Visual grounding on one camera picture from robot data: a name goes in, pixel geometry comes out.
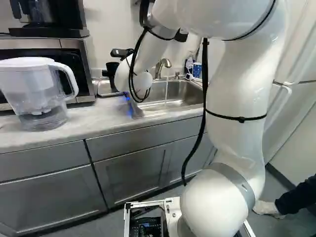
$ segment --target microwave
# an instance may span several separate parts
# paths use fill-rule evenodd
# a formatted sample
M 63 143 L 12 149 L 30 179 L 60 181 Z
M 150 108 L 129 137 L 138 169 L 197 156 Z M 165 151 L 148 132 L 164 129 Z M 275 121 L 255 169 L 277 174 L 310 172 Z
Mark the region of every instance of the microwave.
M 2 38 L 0 39 L 0 60 L 17 57 L 46 57 L 65 64 L 73 70 L 79 88 L 77 97 L 67 103 L 91 103 L 95 101 L 95 94 L 86 51 L 89 40 L 89 37 L 81 39 Z M 59 77 L 65 93 L 71 93 L 67 76 L 60 71 Z M 5 110 L 11 110 L 11 107 L 0 91 L 0 111 Z

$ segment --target pitcher handle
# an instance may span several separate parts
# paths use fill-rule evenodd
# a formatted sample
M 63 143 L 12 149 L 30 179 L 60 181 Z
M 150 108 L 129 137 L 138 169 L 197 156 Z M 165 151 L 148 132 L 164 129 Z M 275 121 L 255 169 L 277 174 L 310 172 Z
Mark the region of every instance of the pitcher handle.
M 73 70 L 71 70 L 70 67 L 68 67 L 67 65 L 62 64 L 62 63 L 49 62 L 48 65 L 56 70 L 63 71 L 67 75 L 67 79 L 68 79 L 69 85 L 71 87 L 72 93 L 66 95 L 65 100 L 68 101 L 68 100 L 74 99 L 79 93 L 79 88 L 78 88 L 77 81 L 76 81 Z

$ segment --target countertop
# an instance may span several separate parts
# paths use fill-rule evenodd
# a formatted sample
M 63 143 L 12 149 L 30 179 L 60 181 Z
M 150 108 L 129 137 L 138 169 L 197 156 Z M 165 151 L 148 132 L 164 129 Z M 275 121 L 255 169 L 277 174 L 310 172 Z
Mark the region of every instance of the countertop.
M 133 119 L 124 96 L 97 98 L 92 106 L 68 109 L 69 120 L 50 131 L 24 131 L 17 116 L 0 117 L 0 154 L 78 141 L 202 115 L 202 108 Z

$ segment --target cabinet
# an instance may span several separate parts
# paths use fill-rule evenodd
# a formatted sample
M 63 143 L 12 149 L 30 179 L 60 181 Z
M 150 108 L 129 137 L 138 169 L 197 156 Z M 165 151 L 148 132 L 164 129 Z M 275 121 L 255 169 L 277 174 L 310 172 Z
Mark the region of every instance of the cabinet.
M 93 161 L 156 147 L 198 134 L 201 117 L 87 139 Z
M 171 144 L 99 161 L 95 169 L 109 207 L 152 192 L 167 173 Z
M 6 236 L 105 209 L 91 165 L 0 184 L 0 233 Z
M 0 182 L 89 164 L 83 141 L 0 154 Z
M 170 164 L 165 179 L 166 186 L 181 180 L 182 164 L 192 150 L 196 140 L 197 136 L 194 136 L 173 143 Z M 212 152 L 214 149 L 207 134 L 204 134 L 196 153 L 187 165 L 186 177 L 195 175 L 205 165 L 208 165 L 214 158 Z

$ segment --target water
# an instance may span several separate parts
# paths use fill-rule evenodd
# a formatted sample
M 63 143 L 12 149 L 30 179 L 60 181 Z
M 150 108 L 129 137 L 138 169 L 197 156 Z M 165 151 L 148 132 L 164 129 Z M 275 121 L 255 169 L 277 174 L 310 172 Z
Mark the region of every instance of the water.
M 168 95 L 168 81 L 169 81 L 169 69 L 167 70 L 167 82 L 166 82 L 166 93 L 164 96 L 164 105 L 167 103 L 167 95 Z
M 46 108 L 45 113 L 19 114 L 18 117 L 25 130 L 51 130 L 63 125 L 67 121 L 66 103 L 61 103 L 52 108 Z

